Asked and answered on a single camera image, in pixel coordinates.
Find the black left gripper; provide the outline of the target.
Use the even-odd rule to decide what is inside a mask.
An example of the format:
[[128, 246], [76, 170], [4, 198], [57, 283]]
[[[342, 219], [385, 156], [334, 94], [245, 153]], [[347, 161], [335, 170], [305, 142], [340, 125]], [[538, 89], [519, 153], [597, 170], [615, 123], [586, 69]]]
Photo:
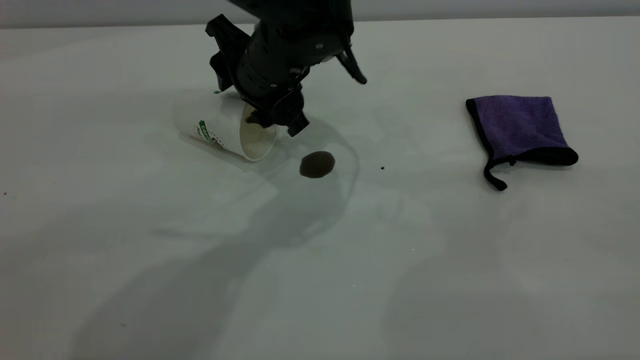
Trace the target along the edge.
[[302, 80], [312, 66], [342, 53], [344, 45], [329, 30], [286, 34], [272, 25], [257, 25], [237, 66], [236, 86], [251, 105], [244, 122], [268, 129], [286, 126], [290, 137], [310, 124], [303, 112]]

